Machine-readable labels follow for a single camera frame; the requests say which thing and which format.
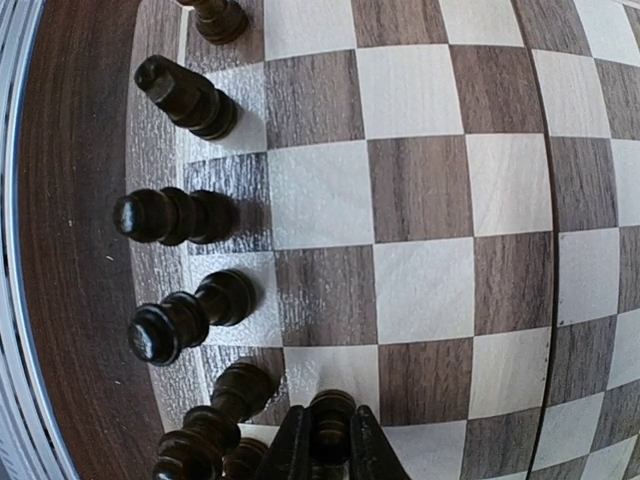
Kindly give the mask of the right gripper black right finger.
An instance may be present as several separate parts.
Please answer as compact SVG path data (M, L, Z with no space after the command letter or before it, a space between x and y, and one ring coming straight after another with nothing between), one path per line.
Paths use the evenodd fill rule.
M350 420L349 478L409 480L371 408L361 405Z

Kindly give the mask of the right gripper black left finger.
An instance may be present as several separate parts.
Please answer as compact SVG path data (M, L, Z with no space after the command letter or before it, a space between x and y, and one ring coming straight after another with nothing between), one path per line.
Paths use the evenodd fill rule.
M254 479L310 479L311 431L311 411L300 405L291 407L258 466Z

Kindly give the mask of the dark king chess piece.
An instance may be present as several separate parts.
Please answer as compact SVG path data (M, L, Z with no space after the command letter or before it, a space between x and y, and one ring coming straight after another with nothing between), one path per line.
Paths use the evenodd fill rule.
M268 446L255 438L242 437L237 447L223 460L224 480L252 480Z

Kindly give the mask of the dark pawn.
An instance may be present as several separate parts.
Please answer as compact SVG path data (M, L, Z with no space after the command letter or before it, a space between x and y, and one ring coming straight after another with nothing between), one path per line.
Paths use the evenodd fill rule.
M146 58L134 81L171 122L207 141L228 136L238 121L238 106L203 75L162 56Z
M354 398L339 389L323 390L309 404L312 415L310 452L324 465L341 465L350 456L350 422L355 414Z

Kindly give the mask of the dark queen chess piece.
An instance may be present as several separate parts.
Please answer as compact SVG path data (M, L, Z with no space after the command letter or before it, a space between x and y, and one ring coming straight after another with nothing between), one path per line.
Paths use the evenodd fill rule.
M244 360L228 366L214 383L210 403L190 409L181 428L161 437L152 477L221 478L224 457L239 445L239 424L259 414L275 391L260 367Z

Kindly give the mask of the dark rook chess piece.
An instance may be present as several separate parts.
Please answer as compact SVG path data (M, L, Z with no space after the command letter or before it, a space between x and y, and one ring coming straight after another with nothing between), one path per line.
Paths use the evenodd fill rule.
M214 45L234 41L249 25L249 18L237 1L177 0L177 3L195 11L197 31Z

